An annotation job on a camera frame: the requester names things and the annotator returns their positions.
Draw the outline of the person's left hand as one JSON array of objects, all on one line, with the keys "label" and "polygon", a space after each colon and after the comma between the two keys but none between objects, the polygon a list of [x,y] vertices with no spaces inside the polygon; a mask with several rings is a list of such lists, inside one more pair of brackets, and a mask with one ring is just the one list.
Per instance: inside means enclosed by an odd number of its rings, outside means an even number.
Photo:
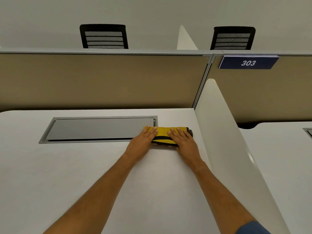
[{"label": "person's left hand", "polygon": [[131,139],[129,145],[126,148],[126,151],[122,155],[122,159],[126,163],[134,166],[138,161],[140,161],[146,153],[149,151],[152,142],[145,142],[142,139],[142,132]]}]

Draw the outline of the person's right hand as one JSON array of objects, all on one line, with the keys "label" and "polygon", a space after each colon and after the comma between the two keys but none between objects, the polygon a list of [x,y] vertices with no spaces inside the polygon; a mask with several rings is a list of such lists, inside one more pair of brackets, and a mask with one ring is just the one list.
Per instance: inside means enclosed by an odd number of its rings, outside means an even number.
[{"label": "person's right hand", "polygon": [[176,132],[174,129],[171,129],[168,132],[168,136],[180,147],[181,152],[178,153],[192,171],[197,171],[206,166],[200,156],[196,142],[188,131],[177,128]]}]

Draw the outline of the yellow cloth with black trim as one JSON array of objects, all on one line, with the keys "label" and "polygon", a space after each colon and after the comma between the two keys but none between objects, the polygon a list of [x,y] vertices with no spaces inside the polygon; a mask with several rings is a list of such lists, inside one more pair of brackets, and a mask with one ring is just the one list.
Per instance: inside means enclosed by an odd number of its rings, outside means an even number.
[{"label": "yellow cloth with black trim", "polygon": [[171,129],[174,129],[177,132],[177,127],[157,127],[158,133],[152,140],[152,143],[178,147],[178,145],[168,136],[168,132],[171,131]]}]

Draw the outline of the person's left forearm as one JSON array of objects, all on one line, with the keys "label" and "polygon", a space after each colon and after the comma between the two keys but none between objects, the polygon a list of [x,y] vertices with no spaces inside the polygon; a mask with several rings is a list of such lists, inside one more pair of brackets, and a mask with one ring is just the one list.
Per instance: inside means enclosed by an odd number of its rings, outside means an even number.
[{"label": "person's left forearm", "polygon": [[101,234],[119,191],[141,158],[137,154],[125,152],[43,234]]}]

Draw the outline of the person's right forearm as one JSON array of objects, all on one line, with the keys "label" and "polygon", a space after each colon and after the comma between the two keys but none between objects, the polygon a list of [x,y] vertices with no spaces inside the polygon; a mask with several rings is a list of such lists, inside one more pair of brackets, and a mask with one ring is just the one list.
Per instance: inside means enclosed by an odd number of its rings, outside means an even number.
[{"label": "person's right forearm", "polygon": [[244,225],[257,222],[244,205],[215,177],[205,162],[200,161],[192,171],[221,234],[236,234]]}]

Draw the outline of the white desk divider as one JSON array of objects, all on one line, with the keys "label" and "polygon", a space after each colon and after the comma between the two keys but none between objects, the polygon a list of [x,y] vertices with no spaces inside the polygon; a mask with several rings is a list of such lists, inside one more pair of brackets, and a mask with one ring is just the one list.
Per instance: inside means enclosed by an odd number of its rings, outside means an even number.
[{"label": "white desk divider", "polygon": [[177,50],[198,50],[197,46],[195,45],[183,25],[181,25],[179,28]]},{"label": "white desk divider", "polygon": [[271,234],[291,234],[214,79],[195,114],[212,173]]}]

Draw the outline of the beige partition panel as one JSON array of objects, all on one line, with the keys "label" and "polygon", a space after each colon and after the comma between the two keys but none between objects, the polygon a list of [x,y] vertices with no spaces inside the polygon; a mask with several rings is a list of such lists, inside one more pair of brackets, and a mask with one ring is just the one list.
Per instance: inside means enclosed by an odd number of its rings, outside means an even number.
[{"label": "beige partition panel", "polygon": [[312,55],[281,56],[270,70],[222,70],[215,79],[237,123],[312,121]]},{"label": "beige partition panel", "polygon": [[0,51],[0,112],[192,108],[212,54]]}]

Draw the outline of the black mesh office chair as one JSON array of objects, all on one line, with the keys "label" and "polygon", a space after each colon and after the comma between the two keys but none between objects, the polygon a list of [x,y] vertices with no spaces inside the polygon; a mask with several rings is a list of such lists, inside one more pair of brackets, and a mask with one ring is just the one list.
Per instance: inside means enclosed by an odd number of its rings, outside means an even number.
[{"label": "black mesh office chair", "polygon": [[82,24],[80,35],[85,49],[129,49],[125,25]]},{"label": "black mesh office chair", "polygon": [[251,50],[255,32],[249,26],[214,27],[210,50]]}]

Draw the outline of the blue sleeve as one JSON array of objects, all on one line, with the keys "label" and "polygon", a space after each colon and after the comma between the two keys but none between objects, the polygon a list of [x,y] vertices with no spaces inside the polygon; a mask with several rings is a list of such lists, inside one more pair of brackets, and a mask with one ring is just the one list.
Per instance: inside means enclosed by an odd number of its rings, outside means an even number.
[{"label": "blue sleeve", "polygon": [[271,234],[258,221],[250,221],[242,225],[235,234]]}]

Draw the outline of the blue number sign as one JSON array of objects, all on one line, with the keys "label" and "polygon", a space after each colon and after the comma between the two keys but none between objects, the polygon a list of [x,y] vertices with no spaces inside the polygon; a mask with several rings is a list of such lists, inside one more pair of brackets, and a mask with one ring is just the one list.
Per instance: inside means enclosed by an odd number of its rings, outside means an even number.
[{"label": "blue number sign", "polygon": [[224,55],[219,69],[270,70],[278,59],[277,55]]}]

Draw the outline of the grey partition post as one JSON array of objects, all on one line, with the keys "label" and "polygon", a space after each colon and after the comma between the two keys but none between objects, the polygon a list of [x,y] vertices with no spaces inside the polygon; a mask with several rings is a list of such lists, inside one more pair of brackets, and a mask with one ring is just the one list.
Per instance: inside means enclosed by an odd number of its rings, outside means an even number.
[{"label": "grey partition post", "polygon": [[209,54],[208,57],[209,57],[208,62],[207,62],[207,64],[206,64],[206,66],[205,66],[204,73],[203,73],[203,75],[202,75],[202,78],[201,78],[199,87],[198,87],[198,89],[197,89],[197,93],[196,93],[196,95],[195,95],[195,98],[194,98],[194,101],[193,101],[193,104],[192,104],[192,108],[193,108],[193,109],[195,109],[196,106],[197,106],[197,104],[198,104],[200,95],[201,95],[202,90],[203,90],[203,88],[204,88],[205,82],[206,82],[206,80],[207,80],[207,78],[208,78],[209,70],[210,70],[211,65],[212,65],[212,63],[213,63],[213,61],[214,61],[214,54],[213,54],[213,53],[212,53],[212,54]]}]

